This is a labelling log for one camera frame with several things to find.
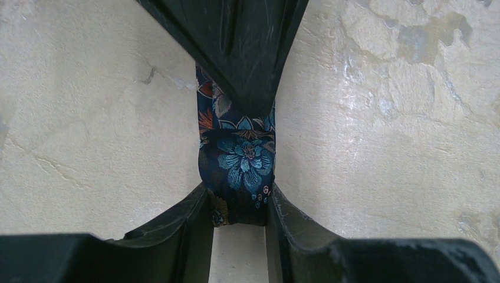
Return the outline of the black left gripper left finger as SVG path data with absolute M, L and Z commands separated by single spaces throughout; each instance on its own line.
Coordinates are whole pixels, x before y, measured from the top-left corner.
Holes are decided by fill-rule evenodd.
M 2 282 L 207 282 L 213 226 L 206 189 L 127 232 L 1 236 Z

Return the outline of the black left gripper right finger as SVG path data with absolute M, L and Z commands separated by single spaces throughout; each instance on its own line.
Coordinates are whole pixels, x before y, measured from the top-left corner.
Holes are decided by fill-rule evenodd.
M 464 239 L 347 239 L 274 187 L 265 228 L 270 282 L 498 282 L 499 271 Z

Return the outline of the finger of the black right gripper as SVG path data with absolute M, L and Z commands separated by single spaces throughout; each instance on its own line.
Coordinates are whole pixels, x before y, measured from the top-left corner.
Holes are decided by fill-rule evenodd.
M 242 114 L 270 113 L 307 1 L 157 0 L 141 5 Z

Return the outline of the navy floral tie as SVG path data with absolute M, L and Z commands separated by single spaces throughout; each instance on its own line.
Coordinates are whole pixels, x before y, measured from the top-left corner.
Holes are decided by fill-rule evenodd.
M 196 64 L 199 174 L 212 224 L 264 226 L 275 178 L 275 109 L 248 117 Z

